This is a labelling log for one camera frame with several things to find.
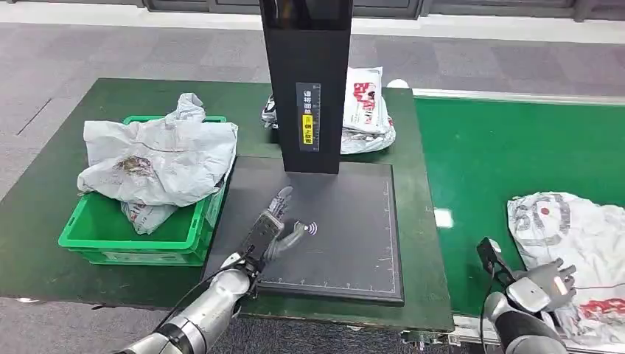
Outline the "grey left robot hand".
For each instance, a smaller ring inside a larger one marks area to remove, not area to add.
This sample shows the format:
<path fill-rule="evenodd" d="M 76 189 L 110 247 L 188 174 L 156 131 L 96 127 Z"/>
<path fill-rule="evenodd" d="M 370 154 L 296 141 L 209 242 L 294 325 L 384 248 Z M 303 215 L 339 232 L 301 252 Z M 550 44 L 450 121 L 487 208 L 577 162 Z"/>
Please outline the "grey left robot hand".
<path fill-rule="evenodd" d="M 279 259 L 285 252 L 295 247 L 307 234 L 305 225 L 296 223 L 294 219 L 284 221 L 292 198 L 293 188 L 282 188 L 272 199 L 268 207 L 268 214 L 272 225 L 270 227 L 270 242 L 262 259 L 271 262 Z"/>

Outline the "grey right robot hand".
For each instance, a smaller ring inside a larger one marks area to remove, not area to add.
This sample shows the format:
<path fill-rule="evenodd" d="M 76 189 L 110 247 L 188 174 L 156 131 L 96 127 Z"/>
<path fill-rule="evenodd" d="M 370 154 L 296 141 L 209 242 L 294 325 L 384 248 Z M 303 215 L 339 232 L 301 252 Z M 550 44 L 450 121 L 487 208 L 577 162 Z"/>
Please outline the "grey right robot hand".
<path fill-rule="evenodd" d="M 528 313 L 553 312 L 565 306 L 576 294 L 575 265 L 563 268 L 564 261 L 539 265 L 529 271 L 513 272 L 514 282 L 506 288 L 506 295 Z"/>

